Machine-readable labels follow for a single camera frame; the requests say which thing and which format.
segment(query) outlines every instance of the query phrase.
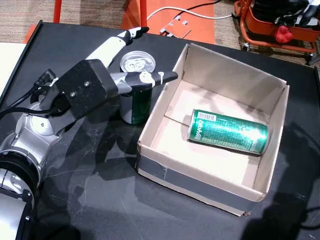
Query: carpet floor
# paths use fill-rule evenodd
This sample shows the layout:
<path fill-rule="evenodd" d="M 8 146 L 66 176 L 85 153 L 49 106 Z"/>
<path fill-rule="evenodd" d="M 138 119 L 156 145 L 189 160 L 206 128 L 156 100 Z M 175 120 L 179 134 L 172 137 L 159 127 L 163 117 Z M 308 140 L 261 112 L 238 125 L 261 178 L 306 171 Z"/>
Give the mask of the carpet floor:
<path fill-rule="evenodd" d="M 60 22 L 66 24 L 120 28 L 128 0 L 63 0 Z M 222 0 L 214 7 L 216 17 L 233 11 L 234 0 Z M 0 42 L 21 43 L 30 25 L 39 20 L 52 22 L 53 0 L 2 0 L 0 4 Z M 215 20 L 215 43 L 241 49 L 244 39 L 239 22 L 231 17 Z M 305 54 L 276 48 L 256 47 L 251 52 L 296 64 L 306 63 Z"/>

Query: green can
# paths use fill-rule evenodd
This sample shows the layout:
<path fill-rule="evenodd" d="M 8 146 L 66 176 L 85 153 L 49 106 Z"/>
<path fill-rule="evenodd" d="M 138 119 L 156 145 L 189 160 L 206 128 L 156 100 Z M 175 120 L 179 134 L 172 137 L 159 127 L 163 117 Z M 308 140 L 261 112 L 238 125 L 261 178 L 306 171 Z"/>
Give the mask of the green can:
<path fill-rule="evenodd" d="M 194 109 L 188 139 L 242 152 L 262 154 L 268 145 L 264 124 Z"/>

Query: white paper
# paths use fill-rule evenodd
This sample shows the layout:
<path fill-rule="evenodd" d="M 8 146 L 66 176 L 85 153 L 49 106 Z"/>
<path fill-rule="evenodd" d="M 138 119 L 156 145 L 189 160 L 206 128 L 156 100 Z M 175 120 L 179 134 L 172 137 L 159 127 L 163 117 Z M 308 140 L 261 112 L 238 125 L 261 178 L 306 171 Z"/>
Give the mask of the white paper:
<path fill-rule="evenodd" d="M 25 48 L 23 43 L 0 42 L 0 95 Z"/>

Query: aluminum can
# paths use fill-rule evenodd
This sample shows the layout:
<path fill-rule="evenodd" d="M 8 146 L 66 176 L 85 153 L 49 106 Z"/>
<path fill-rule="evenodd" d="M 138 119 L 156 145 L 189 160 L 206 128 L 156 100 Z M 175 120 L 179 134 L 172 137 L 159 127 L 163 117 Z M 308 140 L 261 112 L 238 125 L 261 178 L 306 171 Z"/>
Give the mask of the aluminum can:
<path fill-rule="evenodd" d="M 262 123 L 194 109 L 188 130 L 193 142 L 260 155 L 268 146 L 268 127 Z"/>
<path fill-rule="evenodd" d="M 120 61 L 124 72 L 152 73 L 156 67 L 155 59 L 144 51 L 131 51 Z M 128 124 L 139 125 L 147 121 L 150 112 L 152 88 L 145 91 L 134 91 L 120 95 L 120 115 Z"/>

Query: orange cart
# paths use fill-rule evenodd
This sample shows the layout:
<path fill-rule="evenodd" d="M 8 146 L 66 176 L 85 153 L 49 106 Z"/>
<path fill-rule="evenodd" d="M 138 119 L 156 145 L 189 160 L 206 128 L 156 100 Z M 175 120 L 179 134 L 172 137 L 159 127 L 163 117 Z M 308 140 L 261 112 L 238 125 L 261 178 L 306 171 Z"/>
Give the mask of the orange cart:
<path fill-rule="evenodd" d="M 290 33 L 292 34 L 292 39 L 310 42 L 311 48 L 293 46 L 285 43 L 273 43 L 273 42 L 257 41 L 257 40 L 251 39 L 247 34 L 245 24 L 252 33 L 269 35 L 269 36 L 275 36 L 276 32 L 280 27 L 271 22 L 260 21 L 256 19 L 253 15 L 253 12 L 250 6 L 251 2 L 252 0 L 238 0 L 234 3 L 235 15 L 236 17 L 240 17 L 240 29 L 245 41 L 242 47 L 244 51 L 249 51 L 250 45 L 256 45 L 256 46 L 262 46 L 262 47 L 287 49 L 291 51 L 309 53 L 310 56 L 313 56 L 312 53 L 316 52 L 316 40 L 320 34 L 320 31 L 315 31 L 308 28 L 294 27 L 294 26 L 287 27 Z"/>

